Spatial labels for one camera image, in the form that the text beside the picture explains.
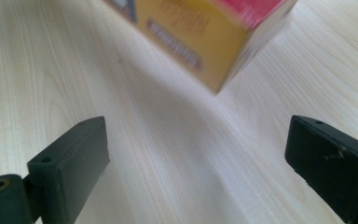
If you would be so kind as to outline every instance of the yellow box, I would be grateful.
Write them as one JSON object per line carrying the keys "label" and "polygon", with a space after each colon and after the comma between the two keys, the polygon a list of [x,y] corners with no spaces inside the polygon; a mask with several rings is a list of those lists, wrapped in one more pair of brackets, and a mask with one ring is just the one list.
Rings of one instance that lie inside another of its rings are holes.
{"label": "yellow box", "polygon": [[284,26],[296,0],[104,0],[212,91]]}

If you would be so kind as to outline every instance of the wood grain surface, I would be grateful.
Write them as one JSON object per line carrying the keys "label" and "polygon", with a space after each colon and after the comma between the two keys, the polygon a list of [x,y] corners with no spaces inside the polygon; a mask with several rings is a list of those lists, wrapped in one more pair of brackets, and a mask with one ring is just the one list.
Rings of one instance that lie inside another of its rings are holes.
{"label": "wood grain surface", "polygon": [[105,116],[76,223],[342,223],[285,162],[294,114],[358,139],[358,1],[299,0],[215,95],[102,0],[0,0],[0,175]]}

